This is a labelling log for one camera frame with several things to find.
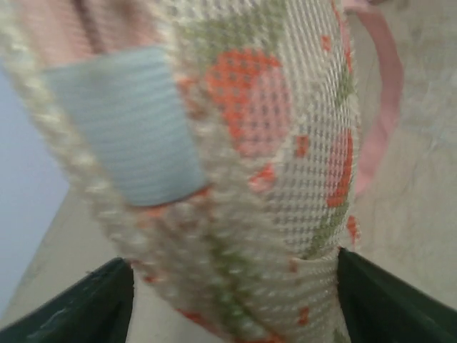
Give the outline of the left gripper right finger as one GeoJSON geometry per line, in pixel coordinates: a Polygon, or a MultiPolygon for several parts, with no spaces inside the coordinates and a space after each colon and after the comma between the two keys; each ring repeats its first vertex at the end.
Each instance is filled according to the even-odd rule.
{"type": "Polygon", "coordinates": [[[361,255],[338,253],[338,300],[352,342],[455,343],[456,310],[361,255]]]}

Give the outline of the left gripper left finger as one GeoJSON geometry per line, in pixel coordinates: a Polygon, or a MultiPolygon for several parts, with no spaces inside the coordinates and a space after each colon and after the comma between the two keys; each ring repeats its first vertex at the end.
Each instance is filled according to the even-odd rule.
{"type": "Polygon", "coordinates": [[[1,330],[3,343],[125,342],[134,273],[115,258],[1,330]]]}

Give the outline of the floral mesh laundry bag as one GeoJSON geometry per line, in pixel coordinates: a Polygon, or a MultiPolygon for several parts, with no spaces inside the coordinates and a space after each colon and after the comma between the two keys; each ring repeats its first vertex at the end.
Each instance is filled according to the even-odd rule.
{"type": "Polygon", "coordinates": [[[398,116],[372,1],[3,1],[36,128],[155,292],[227,342],[348,342],[340,248],[398,116]]]}

